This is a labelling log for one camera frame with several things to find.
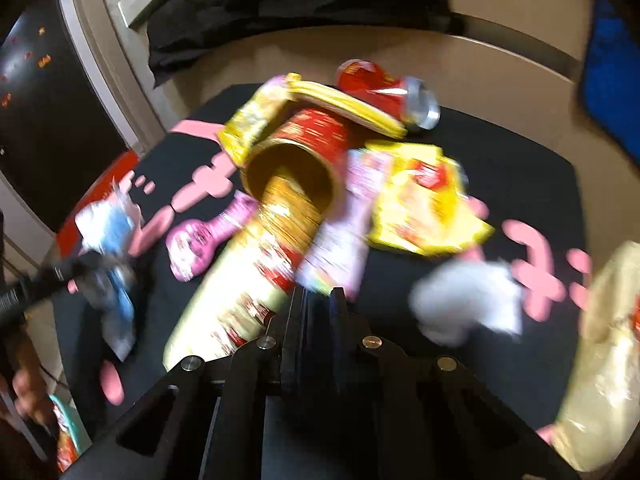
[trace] table top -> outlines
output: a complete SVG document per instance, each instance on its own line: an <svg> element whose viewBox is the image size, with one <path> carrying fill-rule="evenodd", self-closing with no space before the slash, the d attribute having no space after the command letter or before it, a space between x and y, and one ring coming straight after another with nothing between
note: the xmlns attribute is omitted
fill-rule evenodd
<svg viewBox="0 0 640 480"><path fill-rule="evenodd" d="M258 84L231 86L190 120L225 123L257 88ZM579 287L583 275L567 257L571 250L578 250L576 254L584 250L574 169L529 139L447 108L436 129L410 140L441 146L462 164L469 195L486 205L486 220L496 229L482 247L484 257L508 264L531 261L536 267L538 279L527 283L531 288L525 292L522 335L512 338L478 328L454 351L421 335L408 309L409 290L448 258L370 250L353 311L366 316L376 334L398 343L409 355L455 355L527 424L542 428L556 417L578 341L580 308L574 301L580 301L568 291ZM140 162L133 180L145 176L155 189L147 194L144 186L134 186L130 195L147 224L153 225L156 213L163 212L165 220L172 220L164 225L167 232L187 219L207 221L224 210L233 190L242 190L239 171L230 176L233 189L226 196L207 195L183 212L170 206L172 197L191 182L194 170L210 166L219 151L213 140L171 133ZM550 261L540 264L536 251L547 251ZM53 298L66 378L91 436L128 410L164 374L164 345L202 281L202 276L187 283L174 278L164 237L137 259L136 275L138 341L123 363L102 342L99 314L82 296L65 292ZM125 399L119 406L108 403L100 389L98 374L105 359L116 364L122 380Z"/></svg>

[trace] metal screw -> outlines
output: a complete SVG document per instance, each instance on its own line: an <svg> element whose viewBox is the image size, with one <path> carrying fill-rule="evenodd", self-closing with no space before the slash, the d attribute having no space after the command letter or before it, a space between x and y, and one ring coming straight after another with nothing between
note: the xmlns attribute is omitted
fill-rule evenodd
<svg viewBox="0 0 640 480"><path fill-rule="evenodd" d="M189 355L185 357L182 361L180 361L180 366L186 372L193 372L197 370L202 365L202 358L197 355Z"/></svg>
<svg viewBox="0 0 640 480"><path fill-rule="evenodd" d="M438 368L443 372L452 372L453 370L458 368L458 363L454 358L441 357L438 359Z"/></svg>
<svg viewBox="0 0 640 480"><path fill-rule="evenodd" d="M382 346L382 339L380 339L377 335L368 335L362 339L362 345L364 346L364 348L375 350L376 348L380 348Z"/></svg>
<svg viewBox="0 0 640 480"><path fill-rule="evenodd" d="M276 346L276 343L277 343L276 338L271 337L270 335L263 335L256 342L256 344L258 345L258 348L261 350L270 350L271 348Z"/></svg>

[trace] pink plastic packet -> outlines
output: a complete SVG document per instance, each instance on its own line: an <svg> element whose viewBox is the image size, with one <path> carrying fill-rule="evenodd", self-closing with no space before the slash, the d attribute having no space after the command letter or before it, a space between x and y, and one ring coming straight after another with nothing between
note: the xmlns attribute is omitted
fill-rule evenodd
<svg viewBox="0 0 640 480"><path fill-rule="evenodd" d="M258 201L236 191L231 204L213 220L187 220L166 236L171 270L176 280L188 282L209 268L216 248L231 238L254 215Z"/></svg>
<svg viewBox="0 0 640 480"><path fill-rule="evenodd" d="M369 254L365 236L371 209L388 179L391 163L388 153L349 151L345 211L340 218L320 226L298 269L298 283L327 295L334 286L341 286L345 296L355 300Z"/></svg>

